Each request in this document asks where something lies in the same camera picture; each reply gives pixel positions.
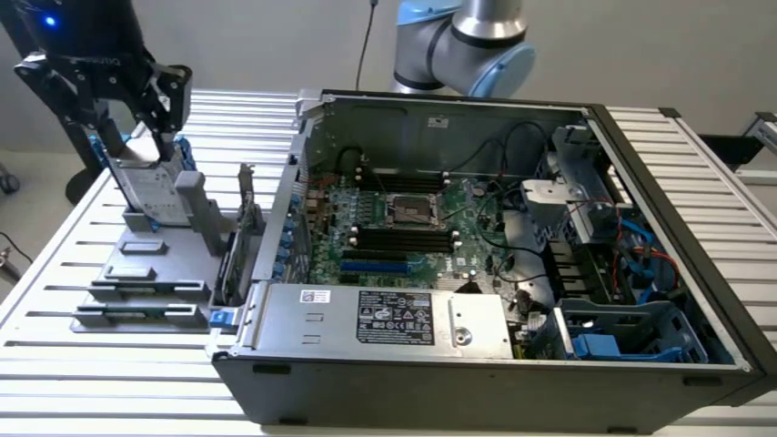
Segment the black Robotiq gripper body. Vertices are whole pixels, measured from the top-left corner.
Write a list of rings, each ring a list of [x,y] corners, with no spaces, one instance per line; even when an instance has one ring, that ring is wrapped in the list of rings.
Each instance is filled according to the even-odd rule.
[[[131,1],[4,1],[25,40],[85,99],[140,99],[156,63]]]

